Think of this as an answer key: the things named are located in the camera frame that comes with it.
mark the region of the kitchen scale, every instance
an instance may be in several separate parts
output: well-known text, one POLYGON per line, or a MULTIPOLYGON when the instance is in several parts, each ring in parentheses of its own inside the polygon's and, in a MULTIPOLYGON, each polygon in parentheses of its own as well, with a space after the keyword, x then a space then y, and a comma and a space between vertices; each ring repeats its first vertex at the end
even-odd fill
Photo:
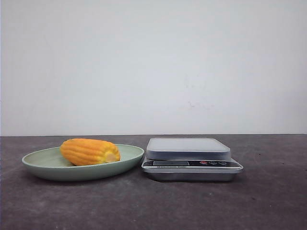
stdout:
POLYGON ((213 138, 152 138, 142 169, 157 181, 231 181, 243 166, 213 138))

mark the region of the corn cob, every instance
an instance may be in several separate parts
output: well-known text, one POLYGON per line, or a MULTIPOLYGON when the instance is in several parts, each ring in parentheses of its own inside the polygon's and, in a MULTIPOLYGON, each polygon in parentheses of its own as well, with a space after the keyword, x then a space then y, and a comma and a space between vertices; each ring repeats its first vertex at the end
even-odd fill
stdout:
POLYGON ((112 142, 75 138, 63 142, 60 152, 77 166, 103 164, 120 160, 120 153, 112 142))

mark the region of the gray countertop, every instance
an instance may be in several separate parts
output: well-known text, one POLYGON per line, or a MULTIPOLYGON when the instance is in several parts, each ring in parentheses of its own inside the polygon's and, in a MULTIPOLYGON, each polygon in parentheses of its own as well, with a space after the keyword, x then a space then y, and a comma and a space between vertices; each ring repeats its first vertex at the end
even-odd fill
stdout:
POLYGON ((74 137, 2 137, 1 229, 306 229, 307 135, 85 138, 145 150, 153 137, 215 138, 244 171, 232 182, 157 182, 139 164, 105 179, 55 182, 32 176, 21 158, 74 137))

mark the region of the green plate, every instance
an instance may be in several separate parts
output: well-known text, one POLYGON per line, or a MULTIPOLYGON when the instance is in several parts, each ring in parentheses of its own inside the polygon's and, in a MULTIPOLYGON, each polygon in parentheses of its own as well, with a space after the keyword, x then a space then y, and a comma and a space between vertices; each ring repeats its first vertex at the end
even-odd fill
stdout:
POLYGON ((59 147, 32 152, 22 158, 27 170, 33 175, 54 181, 85 181, 105 178, 123 173, 134 167, 142 158, 144 150, 132 146, 116 144, 120 161, 74 166, 62 157, 59 147))

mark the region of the white backdrop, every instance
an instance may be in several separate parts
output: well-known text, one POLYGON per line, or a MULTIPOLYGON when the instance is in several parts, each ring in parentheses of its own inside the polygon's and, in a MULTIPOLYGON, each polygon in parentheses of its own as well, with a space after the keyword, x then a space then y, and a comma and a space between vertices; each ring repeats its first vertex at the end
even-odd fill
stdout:
POLYGON ((1 135, 307 133, 305 0, 2 0, 1 135))

